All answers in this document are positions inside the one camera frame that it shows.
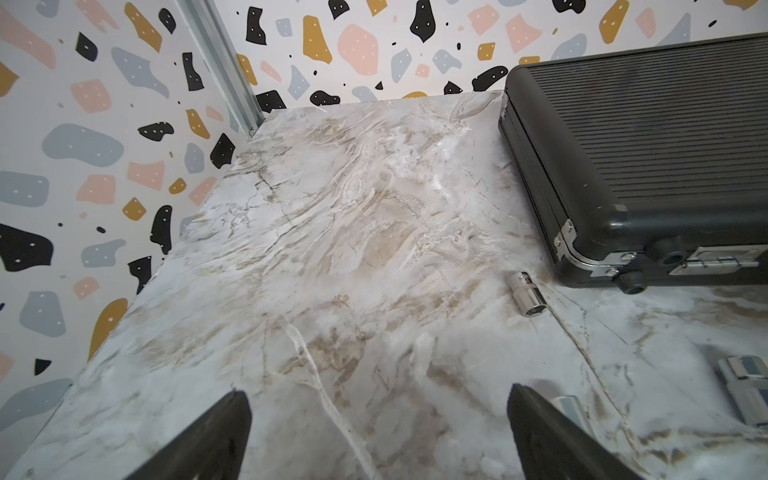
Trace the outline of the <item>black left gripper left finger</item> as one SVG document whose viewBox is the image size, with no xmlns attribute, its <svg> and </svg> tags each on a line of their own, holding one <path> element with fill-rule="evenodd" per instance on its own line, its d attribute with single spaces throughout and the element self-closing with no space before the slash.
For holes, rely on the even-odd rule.
<svg viewBox="0 0 768 480">
<path fill-rule="evenodd" d="M 237 479 L 251 423 L 246 393 L 232 390 L 128 477 Z"/>
</svg>

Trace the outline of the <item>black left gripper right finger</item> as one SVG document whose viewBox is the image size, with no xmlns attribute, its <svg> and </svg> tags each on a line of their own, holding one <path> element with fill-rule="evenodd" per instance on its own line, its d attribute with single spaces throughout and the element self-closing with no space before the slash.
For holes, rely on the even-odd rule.
<svg viewBox="0 0 768 480">
<path fill-rule="evenodd" d="M 507 417 L 527 480 L 639 477 L 528 386 L 512 386 Z"/>
</svg>

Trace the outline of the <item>chrome socket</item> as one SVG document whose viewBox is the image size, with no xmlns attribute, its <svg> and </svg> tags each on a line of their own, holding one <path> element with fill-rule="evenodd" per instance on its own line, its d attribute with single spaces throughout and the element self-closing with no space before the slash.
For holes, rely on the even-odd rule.
<svg viewBox="0 0 768 480">
<path fill-rule="evenodd" d="M 767 427 L 767 365 L 758 356 L 740 355 L 718 361 L 729 395 L 744 423 Z"/>
<path fill-rule="evenodd" d="M 574 395 L 562 395 L 553 397 L 550 402 L 558 409 L 564 416 L 577 425 L 587 435 L 594 438 L 594 430 L 590 424 L 589 418 L 586 414 L 581 401 Z"/>
<path fill-rule="evenodd" d="M 520 312 L 534 317 L 548 309 L 548 304 L 538 286 L 527 272 L 512 272 L 507 277 L 512 297 Z"/>
</svg>

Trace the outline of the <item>chrome socket by finger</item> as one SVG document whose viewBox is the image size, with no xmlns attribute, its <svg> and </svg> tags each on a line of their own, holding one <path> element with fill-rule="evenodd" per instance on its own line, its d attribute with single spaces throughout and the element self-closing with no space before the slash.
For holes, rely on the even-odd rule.
<svg viewBox="0 0 768 480">
<path fill-rule="evenodd" d="M 562 395 L 553 397 L 550 402 L 558 409 L 564 416 L 577 425 L 587 435 L 594 438 L 594 430 L 590 424 L 589 418 L 586 414 L 581 401 L 574 395 Z"/>
</svg>

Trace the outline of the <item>chrome socket in cluster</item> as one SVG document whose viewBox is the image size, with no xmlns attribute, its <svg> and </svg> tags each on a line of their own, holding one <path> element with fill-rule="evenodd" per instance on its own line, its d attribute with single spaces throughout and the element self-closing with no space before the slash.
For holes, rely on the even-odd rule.
<svg viewBox="0 0 768 480">
<path fill-rule="evenodd" d="M 767 365 L 758 356 L 740 355 L 718 361 L 729 395 L 744 423 L 767 427 Z"/>
</svg>

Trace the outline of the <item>black ribbed tool case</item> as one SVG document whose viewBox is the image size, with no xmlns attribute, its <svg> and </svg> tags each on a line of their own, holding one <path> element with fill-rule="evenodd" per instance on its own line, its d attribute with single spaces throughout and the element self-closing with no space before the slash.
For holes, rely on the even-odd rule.
<svg viewBox="0 0 768 480">
<path fill-rule="evenodd" d="M 563 285 L 766 283 L 765 34 L 518 66 L 499 128 Z"/>
</svg>

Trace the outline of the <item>aluminium frame post left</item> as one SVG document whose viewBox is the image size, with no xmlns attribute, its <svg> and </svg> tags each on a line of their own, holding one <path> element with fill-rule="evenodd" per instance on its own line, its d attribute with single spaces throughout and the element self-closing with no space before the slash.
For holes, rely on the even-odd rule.
<svg viewBox="0 0 768 480">
<path fill-rule="evenodd" d="M 178 0 L 176 5 L 239 128 L 251 139 L 264 122 L 264 115 L 215 2 Z"/>
</svg>

